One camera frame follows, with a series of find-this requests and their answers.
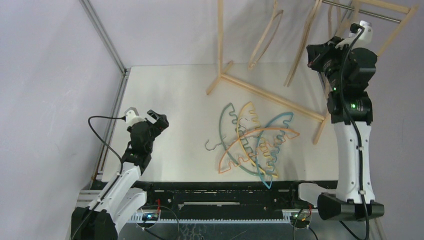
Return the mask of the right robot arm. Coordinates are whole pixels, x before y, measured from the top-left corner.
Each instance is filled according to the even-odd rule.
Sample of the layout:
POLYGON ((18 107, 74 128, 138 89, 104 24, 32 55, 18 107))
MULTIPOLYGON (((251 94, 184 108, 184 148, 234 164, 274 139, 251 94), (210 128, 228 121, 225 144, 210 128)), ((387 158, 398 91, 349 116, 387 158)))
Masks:
POLYGON ((334 192, 302 183, 289 194, 289 203, 302 208, 309 202, 323 220, 361 222, 382 217, 385 207, 376 201, 371 184, 373 107, 366 92, 376 72, 377 55, 337 36, 306 50, 309 68, 324 74, 331 86, 327 109, 336 134, 338 182, 334 192))

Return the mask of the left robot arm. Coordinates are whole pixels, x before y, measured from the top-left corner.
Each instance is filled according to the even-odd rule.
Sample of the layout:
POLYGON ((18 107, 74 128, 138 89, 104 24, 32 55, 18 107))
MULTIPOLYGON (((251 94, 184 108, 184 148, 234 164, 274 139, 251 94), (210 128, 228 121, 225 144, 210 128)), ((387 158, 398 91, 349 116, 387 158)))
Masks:
POLYGON ((130 140, 122 155, 118 155, 119 169, 86 207, 77 206, 71 215, 71 240, 116 240, 130 217, 143 207, 149 209, 157 196, 148 189, 137 188, 125 204, 121 204, 134 184, 147 169, 153 152, 154 140, 169 127, 167 116, 153 110, 147 112, 155 119, 149 121, 134 107, 128 108, 121 120, 125 121, 130 140))

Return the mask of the orange plastic hanger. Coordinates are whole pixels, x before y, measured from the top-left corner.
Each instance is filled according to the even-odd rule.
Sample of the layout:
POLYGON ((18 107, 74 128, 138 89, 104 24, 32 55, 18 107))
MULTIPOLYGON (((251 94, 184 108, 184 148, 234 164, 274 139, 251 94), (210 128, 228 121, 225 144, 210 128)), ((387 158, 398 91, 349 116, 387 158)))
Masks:
POLYGON ((256 167, 256 172, 244 169, 244 171, 248 174, 259 177, 272 176, 277 178, 278 173, 275 170, 275 162, 277 161, 276 155, 278 155, 279 152, 271 151, 270 148, 279 150, 280 145, 285 143, 286 140, 291 140, 297 138, 298 136, 300 136, 300 133, 292 129, 281 127, 265 127, 254 129, 252 131, 246 132, 244 135, 238 136, 230 145, 225 145, 223 142, 222 145, 225 148, 225 152, 223 153, 218 163, 218 173, 226 173, 230 171, 232 167, 242 168, 243 163, 249 162, 254 167, 256 167), (266 131, 279 131, 279 134, 273 139, 272 144, 270 144, 268 141, 266 141, 265 138, 262 137, 263 133, 266 131), (247 151, 242 143, 243 140, 247 140, 249 138, 257 139, 257 146, 254 148, 254 150, 251 151, 247 151), (234 158, 230 153, 230 150, 234 145, 239 145, 244 151, 244 155, 241 155, 238 158, 234 158), (259 164, 257 164, 258 155, 263 155, 268 159, 266 165, 269 167, 269 170, 265 170, 259 164))

